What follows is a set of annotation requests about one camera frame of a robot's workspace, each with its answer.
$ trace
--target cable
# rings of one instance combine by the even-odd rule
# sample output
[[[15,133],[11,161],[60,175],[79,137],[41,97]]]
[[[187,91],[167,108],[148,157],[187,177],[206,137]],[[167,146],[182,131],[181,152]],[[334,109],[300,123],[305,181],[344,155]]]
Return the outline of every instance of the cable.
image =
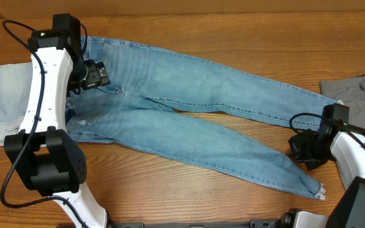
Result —
[[[83,23],[80,23],[80,25],[84,29],[84,33],[86,34],[85,35],[86,38],[84,39],[84,45],[82,46],[82,49],[81,49],[81,55],[84,55],[84,53],[87,50],[88,34],[87,34],[87,28],[86,28],[86,26]]]
[[[297,118],[297,117],[301,117],[301,116],[310,116],[310,117],[318,117],[318,118],[320,118],[320,119],[322,119],[322,120],[324,120],[325,122],[328,122],[328,123],[330,123],[330,124],[332,124],[332,125],[334,125],[334,126],[336,126],[336,127],[338,127],[338,128],[340,128],[340,129],[342,129],[344,132],[346,132],[352,139],[354,139],[364,150],[365,150],[365,143],[363,143],[362,141],[360,141],[360,139],[359,138],[357,138],[350,130],[349,130],[349,128],[348,127],[346,127],[346,126],[344,126],[344,125],[342,125],[342,124],[339,124],[337,121],[335,121],[334,119],[332,119],[332,118],[328,118],[328,117],[324,117],[324,116],[322,116],[322,115],[317,115],[317,114],[313,114],[313,113],[299,113],[299,114],[296,114],[296,115],[294,115],[293,117],[291,117],[291,119],[290,119],[290,128],[291,128],[291,130],[293,130],[295,133],[297,133],[297,134],[303,134],[303,132],[299,132],[299,131],[297,131],[294,127],[293,127],[293,125],[292,125],[292,122],[293,122],[293,120],[295,119],[295,118]]]
[[[71,205],[68,202],[67,199],[65,199],[65,198],[63,198],[61,196],[51,196],[51,197],[37,199],[37,200],[31,201],[31,202],[28,202],[28,203],[22,203],[22,204],[17,204],[17,205],[8,203],[5,200],[5,191],[6,191],[6,188],[8,186],[8,183],[9,183],[9,181],[10,181],[10,179],[12,177],[12,174],[15,171],[16,166],[18,165],[21,157],[23,156],[23,154],[25,154],[25,150],[28,148],[28,146],[30,144],[30,140],[31,140],[32,136],[34,135],[34,133],[36,131],[37,123],[40,121],[40,116],[39,115],[41,113],[41,108],[42,108],[42,100],[43,100],[43,94],[44,94],[44,81],[45,81],[45,73],[46,73],[44,71],[44,67],[43,67],[42,61],[39,58],[39,56],[34,51],[32,51],[28,47],[28,45],[26,45],[26,43],[24,43],[13,32],[11,32],[11,30],[6,26],[7,23],[16,24],[16,25],[25,27],[26,29],[29,29],[31,31],[34,31],[34,29],[32,27],[29,27],[27,25],[24,25],[24,24],[22,24],[20,22],[16,22],[16,21],[13,21],[13,20],[4,20],[3,21],[3,27],[4,27],[5,31],[7,31],[7,33],[9,33],[14,39],[16,39],[20,44],[22,44],[22,46],[24,46],[28,51],[30,51],[30,53],[32,53],[33,56],[35,57],[35,59],[37,60],[37,62],[39,64],[39,67],[41,69],[41,77],[42,77],[42,80],[41,80],[41,91],[39,93],[39,100],[37,101],[37,108],[36,108],[36,114],[35,114],[35,118],[34,118],[34,123],[32,125],[31,130],[30,130],[29,136],[28,136],[27,140],[25,141],[25,144],[23,145],[21,151],[19,152],[16,160],[12,163],[12,166],[10,168],[10,171],[8,171],[8,174],[5,177],[5,180],[3,182],[3,185],[1,187],[1,192],[0,192],[0,200],[1,200],[1,203],[4,206],[7,206],[9,208],[23,208],[23,207],[26,207],[26,206],[35,205],[35,204],[42,203],[42,202],[46,202],[46,201],[50,201],[50,200],[60,200],[60,201],[63,202],[64,205],[67,205],[69,207],[69,209],[71,209],[71,211],[73,212],[75,218],[79,221],[79,223],[81,224],[81,226],[83,228],[88,228],[88,226],[85,224],[85,222],[83,222],[82,219],[80,218],[80,215],[77,213],[77,211],[75,210],[75,208],[73,207],[73,205]]]

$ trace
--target folded light blue fabric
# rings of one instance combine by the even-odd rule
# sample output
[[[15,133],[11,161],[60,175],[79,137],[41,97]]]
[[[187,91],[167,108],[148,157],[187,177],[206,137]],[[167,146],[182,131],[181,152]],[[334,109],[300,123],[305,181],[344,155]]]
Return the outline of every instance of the folded light blue fabric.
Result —
[[[103,61],[111,84],[67,99],[67,130],[72,139],[119,143],[280,191],[324,199],[322,184],[284,154],[174,110],[223,111],[288,127],[295,114],[321,114],[334,100],[201,58],[118,39],[90,37],[84,58]],[[0,66],[0,140],[15,133],[25,114],[31,68],[30,63]],[[294,126],[316,130],[319,123],[300,117]]]

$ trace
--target wooden surface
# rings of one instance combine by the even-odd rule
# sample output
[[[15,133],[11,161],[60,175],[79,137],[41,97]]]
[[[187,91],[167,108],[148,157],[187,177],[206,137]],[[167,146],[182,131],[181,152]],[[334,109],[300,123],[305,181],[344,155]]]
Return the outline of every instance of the wooden surface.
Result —
[[[365,11],[365,0],[0,0],[0,18]]]
[[[270,79],[319,92],[320,80],[365,73],[365,13],[257,13],[244,15],[120,16],[80,18],[91,35],[116,37],[199,56]],[[20,20],[48,29],[51,19]],[[14,29],[23,39],[27,31]],[[1,26],[0,65],[30,55]],[[290,129],[221,113],[185,113],[221,124],[289,153]],[[326,201],[258,186],[117,144],[79,144],[86,154],[87,183],[117,222],[247,221],[279,217],[291,207],[329,215],[344,190],[335,164],[309,172],[325,184]],[[10,162],[0,148],[0,187]],[[38,198],[17,174],[8,201]],[[54,203],[24,209],[0,203],[0,227],[54,227],[69,222]]]

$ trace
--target blue denim jeans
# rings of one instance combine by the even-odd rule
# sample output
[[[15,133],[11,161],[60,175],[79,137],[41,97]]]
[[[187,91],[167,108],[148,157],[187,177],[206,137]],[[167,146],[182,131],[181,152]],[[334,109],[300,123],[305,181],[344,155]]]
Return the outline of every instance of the blue denim jeans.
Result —
[[[174,110],[223,111],[288,127],[295,114],[320,114],[334,100],[201,58],[118,39],[90,37],[85,53],[89,58],[105,63],[111,84],[67,99],[67,130],[72,139],[119,143],[280,191],[324,199],[322,184],[284,154]],[[30,63],[0,66],[0,134],[13,134],[25,113],[31,68]],[[12,87],[10,78],[23,84]],[[316,130],[319,119],[300,117],[294,126]]]

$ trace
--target wooden table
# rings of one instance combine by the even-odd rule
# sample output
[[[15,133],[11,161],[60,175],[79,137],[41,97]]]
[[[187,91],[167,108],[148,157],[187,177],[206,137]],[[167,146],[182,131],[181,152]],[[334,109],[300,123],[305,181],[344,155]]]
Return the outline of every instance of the wooden table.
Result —
[[[256,13],[241,15],[118,16],[80,18],[91,35],[142,42],[213,60],[246,72],[319,92],[320,80],[365,73],[365,12]],[[21,22],[51,27],[51,18]],[[22,39],[29,33],[14,29]],[[30,60],[2,28],[0,65]],[[222,113],[184,113],[221,124],[289,153],[290,129]],[[309,172],[325,184],[326,201],[258,186],[215,171],[141,153],[117,144],[87,144],[87,182],[117,222],[247,221],[279,217],[291,207],[329,215],[344,189],[328,162]],[[11,163],[0,148],[0,188]],[[39,195],[13,176],[8,201]],[[0,227],[54,227],[69,219],[49,202],[9,209],[0,202]]]

